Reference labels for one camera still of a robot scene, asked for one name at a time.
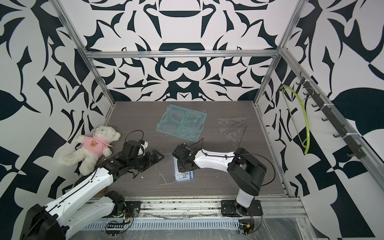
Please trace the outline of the blue geometry set case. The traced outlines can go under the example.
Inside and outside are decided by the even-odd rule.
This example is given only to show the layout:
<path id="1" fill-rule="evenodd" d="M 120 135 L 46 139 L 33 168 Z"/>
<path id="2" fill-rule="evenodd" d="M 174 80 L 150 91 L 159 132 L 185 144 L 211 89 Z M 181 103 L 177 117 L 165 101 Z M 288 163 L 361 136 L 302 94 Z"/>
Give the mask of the blue geometry set case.
<path id="1" fill-rule="evenodd" d="M 184 172 L 184 173 L 179 172 L 177 159 L 173 157 L 173 160 L 174 160 L 175 181 L 176 182 L 192 181 L 194 178 L 194 173 L 192 171 Z"/>

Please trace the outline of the clear triangle ruler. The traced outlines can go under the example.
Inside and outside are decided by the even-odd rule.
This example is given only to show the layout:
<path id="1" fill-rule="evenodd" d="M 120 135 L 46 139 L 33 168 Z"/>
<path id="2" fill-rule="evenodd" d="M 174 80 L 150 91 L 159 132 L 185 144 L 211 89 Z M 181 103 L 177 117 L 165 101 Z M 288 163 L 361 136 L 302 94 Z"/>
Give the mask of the clear triangle ruler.
<path id="1" fill-rule="evenodd" d="M 247 121 L 248 117 L 231 117 L 231 118 L 218 118 L 219 131 L 223 134 L 225 131 L 234 127 L 243 121 Z"/>
<path id="2" fill-rule="evenodd" d="M 225 134 L 225 137 L 234 148 L 238 148 L 246 132 L 246 129 L 247 125 L 242 125 Z"/>

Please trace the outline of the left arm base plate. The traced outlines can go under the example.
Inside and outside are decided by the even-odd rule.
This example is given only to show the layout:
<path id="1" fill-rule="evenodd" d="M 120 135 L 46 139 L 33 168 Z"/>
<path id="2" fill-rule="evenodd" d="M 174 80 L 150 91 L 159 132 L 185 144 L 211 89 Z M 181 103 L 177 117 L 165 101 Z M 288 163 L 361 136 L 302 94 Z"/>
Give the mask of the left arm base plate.
<path id="1" fill-rule="evenodd" d="M 112 211 L 114 218 L 131 218 L 141 211 L 141 201 L 124 201 L 115 204 Z"/>

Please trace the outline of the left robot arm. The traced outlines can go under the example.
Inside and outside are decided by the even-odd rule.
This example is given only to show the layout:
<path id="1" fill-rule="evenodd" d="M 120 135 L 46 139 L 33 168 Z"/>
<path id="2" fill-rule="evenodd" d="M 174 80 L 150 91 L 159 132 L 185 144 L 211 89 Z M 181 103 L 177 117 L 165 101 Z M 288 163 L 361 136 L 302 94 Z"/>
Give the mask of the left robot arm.
<path id="1" fill-rule="evenodd" d="M 99 164 L 93 173 L 69 192 L 41 206 L 31 207 L 26 215 L 21 240 L 66 240 L 88 224 L 105 216 L 124 216 L 127 206 L 123 196 L 115 191 L 105 193 L 95 203 L 85 204 L 121 176 L 137 176 L 164 159 L 153 150 L 147 152 L 148 142 L 128 141 L 123 149 Z"/>

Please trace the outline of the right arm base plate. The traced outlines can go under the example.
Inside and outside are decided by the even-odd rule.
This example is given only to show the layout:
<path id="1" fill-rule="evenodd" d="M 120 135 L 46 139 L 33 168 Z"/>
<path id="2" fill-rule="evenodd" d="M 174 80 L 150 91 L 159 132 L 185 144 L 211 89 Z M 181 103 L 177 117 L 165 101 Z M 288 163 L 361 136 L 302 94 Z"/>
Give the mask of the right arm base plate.
<path id="1" fill-rule="evenodd" d="M 252 200 L 251 205 L 245 208 L 238 204 L 235 200 L 221 200 L 221 214 L 224 217 L 261 217 L 263 210 L 259 200 Z"/>

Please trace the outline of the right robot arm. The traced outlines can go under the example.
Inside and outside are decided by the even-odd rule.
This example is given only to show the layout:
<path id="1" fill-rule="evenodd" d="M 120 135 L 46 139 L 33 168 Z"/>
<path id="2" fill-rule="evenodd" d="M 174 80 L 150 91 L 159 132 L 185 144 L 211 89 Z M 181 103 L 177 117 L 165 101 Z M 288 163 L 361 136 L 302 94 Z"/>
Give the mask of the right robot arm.
<path id="1" fill-rule="evenodd" d="M 238 148 L 235 152 L 219 153 L 178 145 L 172 156 L 177 160 L 180 173 L 197 169 L 213 169 L 228 173 L 239 187 L 235 203 L 241 210 L 251 207 L 255 197 L 260 193 L 267 173 L 267 167 L 243 148 Z"/>

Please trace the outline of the teal ruler set case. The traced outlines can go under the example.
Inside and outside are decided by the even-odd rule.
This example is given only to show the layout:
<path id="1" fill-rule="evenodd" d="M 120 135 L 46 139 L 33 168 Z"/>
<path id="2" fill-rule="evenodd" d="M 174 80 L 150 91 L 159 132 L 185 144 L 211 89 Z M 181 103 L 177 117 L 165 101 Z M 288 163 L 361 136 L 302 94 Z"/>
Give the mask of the teal ruler set case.
<path id="1" fill-rule="evenodd" d="M 206 119 L 206 113 L 169 105 L 157 124 L 156 131 L 197 142 L 200 139 Z"/>

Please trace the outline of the clear lid of blue case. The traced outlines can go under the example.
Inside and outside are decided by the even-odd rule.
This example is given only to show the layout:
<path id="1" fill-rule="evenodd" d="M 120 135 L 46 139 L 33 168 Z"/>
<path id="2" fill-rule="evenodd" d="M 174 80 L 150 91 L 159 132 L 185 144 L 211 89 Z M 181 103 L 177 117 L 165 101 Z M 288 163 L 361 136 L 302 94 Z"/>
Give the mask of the clear lid of blue case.
<path id="1" fill-rule="evenodd" d="M 168 185 L 175 181 L 174 165 L 171 162 L 161 162 L 156 164 L 158 172 L 158 184 Z"/>

